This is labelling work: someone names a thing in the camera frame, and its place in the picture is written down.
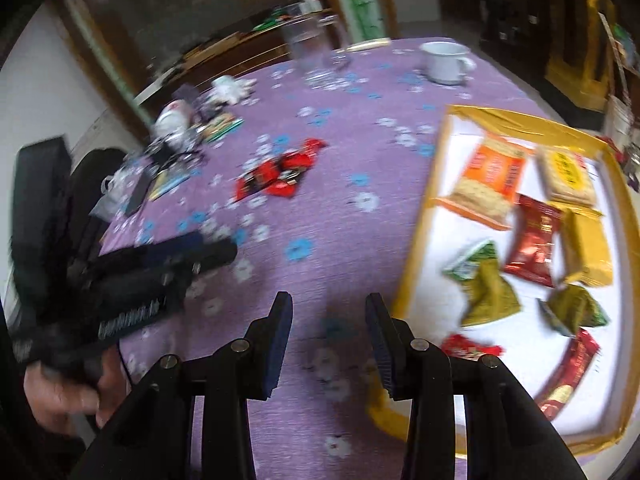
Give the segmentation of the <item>person's hand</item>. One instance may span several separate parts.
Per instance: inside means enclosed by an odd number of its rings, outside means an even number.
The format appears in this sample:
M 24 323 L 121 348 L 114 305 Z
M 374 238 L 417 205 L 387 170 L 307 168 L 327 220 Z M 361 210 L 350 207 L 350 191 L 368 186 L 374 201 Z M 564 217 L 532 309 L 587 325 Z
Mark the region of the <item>person's hand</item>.
M 126 399 L 128 379 L 116 347 L 102 354 L 103 374 L 95 389 L 44 371 L 40 362 L 26 368 L 24 393 L 40 426 L 54 434 L 78 437 L 76 415 L 93 415 L 102 428 Z

